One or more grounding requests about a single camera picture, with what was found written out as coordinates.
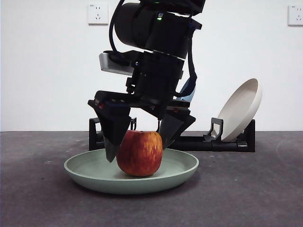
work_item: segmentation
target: gray floor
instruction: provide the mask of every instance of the gray floor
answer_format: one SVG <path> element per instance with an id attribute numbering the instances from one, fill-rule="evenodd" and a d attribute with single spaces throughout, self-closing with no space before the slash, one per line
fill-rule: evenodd
<path id="1" fill-rule="evenodd" d="M 1 226 L 303 226 L 303 132 L 257 132 L 256 153 L 190 152 L 200 161 L 190 180 L 133 196 L 87 190 L 65 173 L 87 136 L 1 133 Z"/>

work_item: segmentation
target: dish rack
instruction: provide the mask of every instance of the dish rack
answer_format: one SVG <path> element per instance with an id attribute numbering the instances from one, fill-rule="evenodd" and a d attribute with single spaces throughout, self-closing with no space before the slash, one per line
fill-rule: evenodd
<path id="1" fill-rule="evenodd" d="M 98 118 L 89 120 L 89 150 L 103 149 L 104 139 L 102 130 L 97 132 Z M 168 148 L 182 151 L 230 151 L 230 152 L 255 152 L 256 151 L 256 123 L 252 120 L 246 129 L 233 142 L 223 142 L 223 119 L 212 118 L 211 128 L 207 134 L 197 136 L 181 135 Z M 219 125 L 219 133 L 212 136 L 214 124 Z M 131 120 L 131 130 L 136 130 L 137 118 Z"/>

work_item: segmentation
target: wall outlet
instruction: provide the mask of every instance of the wall outlet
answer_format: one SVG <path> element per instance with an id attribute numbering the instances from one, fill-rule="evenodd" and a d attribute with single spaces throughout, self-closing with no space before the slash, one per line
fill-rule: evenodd
<path id="1" fill-rule="evenodd" d="M 90 4 L 87 8 L 89 25 L 108 25 L 108 5 Z"/>
<path id="2" fill-rule="evenodd" d="M 288 25 L 303 25 L 303 5 L 288 6 Z"/>

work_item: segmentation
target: sage green plate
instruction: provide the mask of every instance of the sage green plate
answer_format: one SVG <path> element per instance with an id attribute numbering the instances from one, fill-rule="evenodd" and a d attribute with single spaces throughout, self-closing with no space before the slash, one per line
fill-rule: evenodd
<path id="1" fill-rule="evenodd" d="M 149 177 L 125 174 L 116 159 L 109 163 L 105 149 L 85 152 L 71 157 L 64 168 L 83 187 L 111 194 L 144 194 L 173 188 L 189 179 L 199 165 L 198 159 L 186 152 L 163 151 L 159 170 Z"/>

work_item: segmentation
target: red apple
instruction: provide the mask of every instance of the red apple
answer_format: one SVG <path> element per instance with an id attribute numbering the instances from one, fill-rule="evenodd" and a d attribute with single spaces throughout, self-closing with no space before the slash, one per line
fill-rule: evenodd
<path id="1" fill-rule="evenodd" d="M 161 135 L 155 131 L 127 131 L 117 154 L 121 170 L 129 175 L 150 176 L 160 167 Z"/>

